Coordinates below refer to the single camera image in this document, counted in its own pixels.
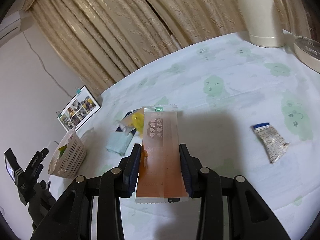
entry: white tablecloth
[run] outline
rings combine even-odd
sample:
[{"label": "white tablecloth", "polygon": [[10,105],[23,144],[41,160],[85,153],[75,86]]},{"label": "white tablecloth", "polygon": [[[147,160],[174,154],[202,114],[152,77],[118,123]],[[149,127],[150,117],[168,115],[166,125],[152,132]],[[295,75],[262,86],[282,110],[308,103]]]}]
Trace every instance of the white tablecloth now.
[{"label": "white tablecloth", "polygon": [[[291,239],[300,239],[320,209],[320,74],[296,58],[292,36],[286,38],[286,46],[269,49],[249,43],[246,32],[228,34],[162,57],[116,83],[77,132],[88,148],[78,175],[100,176],[118,165],[121,157],[107,152],[106,144],[128,111],[177,104],[179,143],[218,174],[245,176]],[[251,128],[262,122],[290,142],[273,165]],[[51,181],[56,198],[70,184],[54,176]],[[163,204],[121,199],[124,235],[195,239],[199,208],[199,199]]]}]

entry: screen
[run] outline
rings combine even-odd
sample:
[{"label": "screen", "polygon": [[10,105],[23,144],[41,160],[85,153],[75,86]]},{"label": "screen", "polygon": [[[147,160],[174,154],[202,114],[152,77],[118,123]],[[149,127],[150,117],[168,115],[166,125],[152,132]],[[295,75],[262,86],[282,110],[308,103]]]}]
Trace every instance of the screen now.
[{"label": "screen", "polygon": [[13,180],[13,182],[15,183],[14,181],[14,170],[13,168],[10,166],[7,158],[4,158],[5,159],[5,166],[7,167],[7,172],[9,173],[11,179]]}]

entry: white plastic basket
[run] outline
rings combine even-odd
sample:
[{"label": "white plastic basket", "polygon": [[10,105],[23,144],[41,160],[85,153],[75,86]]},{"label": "white plastic basket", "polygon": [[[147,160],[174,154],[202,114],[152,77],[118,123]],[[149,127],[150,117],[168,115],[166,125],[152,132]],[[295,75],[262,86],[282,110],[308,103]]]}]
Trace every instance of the white plastic basket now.
[{"label": "white plastic basket", "polygon": [[[63,155],[60,156],[59,148],[66,145],[70,136],[73,136],[68,143]],[[75,176],[86,155],[86,150],[80,138],[74,130],[70,130],[59,143],[49,164],[48,174],[71,179]]]}]

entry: white wall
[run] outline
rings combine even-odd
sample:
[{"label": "white wall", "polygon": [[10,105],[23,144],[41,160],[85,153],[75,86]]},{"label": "white wall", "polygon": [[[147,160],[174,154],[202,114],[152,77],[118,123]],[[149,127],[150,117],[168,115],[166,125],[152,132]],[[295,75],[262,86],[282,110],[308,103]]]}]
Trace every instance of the white wall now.
[{"label": "white wall", "polygon": [[[75,88],[81,88],[83,82],[59,58],[38,27],[32,24],[25,35],[49,73],[70,95],[75,95]],[[59,142],[66,132],[56,112],[63,110],[70,98],[43,70],[23,33],[0,47],[0,92],[0,206],[12,230],[25,240],[31,237],[32,220],[5,169],[3,154],[11,147],[25,169],[37,150],[47,147],[50,141]]]}]

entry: cable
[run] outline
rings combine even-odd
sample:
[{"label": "cable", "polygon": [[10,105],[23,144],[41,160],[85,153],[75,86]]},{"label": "cable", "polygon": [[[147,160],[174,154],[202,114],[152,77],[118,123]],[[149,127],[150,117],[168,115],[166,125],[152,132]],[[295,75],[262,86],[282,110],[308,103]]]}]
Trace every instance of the cable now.
[{"label": "cable", "polygon": [[60,88],[63,90],[63,92],[65,92],[65,93],[68,95],[68,97],[73,98],[73,97],[56,81],[56,79],[46,70],[46,68],[45,68],[45,66],[44,66],[44,63],[43,63],[42,59],[40,58],[39,54],[36,53],[36,51],[32,48],[32,46],[31,46],[30,42],[28,41],[28,39],[27,39],[26,35],[24,34],[24,32],[22,32],[22,33],[23,33],[23,36],[24,36],[24,38],[26,39],[27,43],[29,44],[30,49],[38,56],[39,61],[40,61],[41,65],[42,65],[42,68],[44,69],[44,71],[52,78],[52,80],[57,84],[57,86],[60,87]]}]

